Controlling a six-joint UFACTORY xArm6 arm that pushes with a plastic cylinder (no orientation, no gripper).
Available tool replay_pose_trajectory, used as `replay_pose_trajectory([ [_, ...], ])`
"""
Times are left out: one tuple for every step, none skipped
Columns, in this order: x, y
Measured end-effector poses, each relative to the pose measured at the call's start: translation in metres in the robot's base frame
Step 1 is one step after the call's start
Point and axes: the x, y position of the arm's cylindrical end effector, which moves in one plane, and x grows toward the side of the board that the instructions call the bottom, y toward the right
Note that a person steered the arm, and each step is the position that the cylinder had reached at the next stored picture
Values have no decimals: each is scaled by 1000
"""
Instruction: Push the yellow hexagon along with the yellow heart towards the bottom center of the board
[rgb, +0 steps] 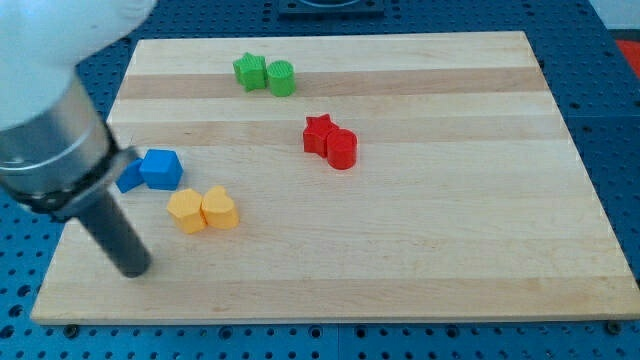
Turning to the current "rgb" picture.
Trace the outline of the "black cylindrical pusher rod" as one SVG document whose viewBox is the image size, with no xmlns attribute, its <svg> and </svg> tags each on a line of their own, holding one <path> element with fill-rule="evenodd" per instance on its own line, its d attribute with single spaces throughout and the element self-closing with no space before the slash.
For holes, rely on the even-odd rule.
<svg viewBox="0 0 640 360">
<path fill-rule="evenodd" d="M 135 278 L 151 265 L 151 254 L 108 191 L 80 211 L 78 219 L 121 275 Z"/>
</svg>

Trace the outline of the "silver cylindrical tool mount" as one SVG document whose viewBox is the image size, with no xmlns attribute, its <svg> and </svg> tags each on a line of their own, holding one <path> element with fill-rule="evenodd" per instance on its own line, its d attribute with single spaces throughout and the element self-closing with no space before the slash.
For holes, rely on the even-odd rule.
<svg viewBox="0 0 640 360">
<path fill-rule="evenodd" d="M 74 76 L 49 109 L 1 132 L 1 186 L 30 211 L 79 217 L 136 158 L 122 148 Z"/>
</svg>

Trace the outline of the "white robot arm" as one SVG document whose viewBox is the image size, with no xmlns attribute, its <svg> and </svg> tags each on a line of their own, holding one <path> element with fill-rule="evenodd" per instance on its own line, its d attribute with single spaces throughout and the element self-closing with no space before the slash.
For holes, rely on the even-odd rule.
<svg viewBox="0 0 640 360">
<path fill-rule="evenodd" d="M 118 271 L 151 255 L 109 192 L 137 157 L 121 148 L 77 65 L 141 25 L 155 0 L 1 2 L 1 186 L 28 210 L 78 219 Z"/>
</svg>

